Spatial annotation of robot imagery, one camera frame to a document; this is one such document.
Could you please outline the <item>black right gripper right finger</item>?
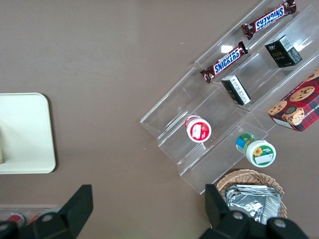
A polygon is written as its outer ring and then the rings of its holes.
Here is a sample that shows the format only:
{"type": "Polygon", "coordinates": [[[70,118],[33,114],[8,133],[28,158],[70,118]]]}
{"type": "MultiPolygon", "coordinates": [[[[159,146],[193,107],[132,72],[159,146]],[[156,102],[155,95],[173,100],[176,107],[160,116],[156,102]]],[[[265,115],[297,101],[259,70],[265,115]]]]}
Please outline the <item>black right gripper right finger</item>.
{"type": "Polygon", "coordinates": [[[240,211],[228,208],[213,184],[205,185],[205,210],[211,224],[202,239],[307,239],[305,232],[293,221],[270,218],[265,225],[240,211]]]}

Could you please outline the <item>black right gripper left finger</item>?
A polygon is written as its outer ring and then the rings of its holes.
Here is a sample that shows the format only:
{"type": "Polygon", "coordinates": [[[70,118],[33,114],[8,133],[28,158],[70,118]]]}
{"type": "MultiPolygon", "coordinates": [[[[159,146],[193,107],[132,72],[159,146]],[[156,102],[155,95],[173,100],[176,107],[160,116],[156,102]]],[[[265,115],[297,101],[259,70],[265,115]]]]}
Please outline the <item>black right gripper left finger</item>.
{"type": "Polygon", "coordinates": [[[16,222],[1,222],[2,239],[75,239],[93,211],[92,185],[82,185],[57,212],[43,214],[21,228],[16,222]]]}

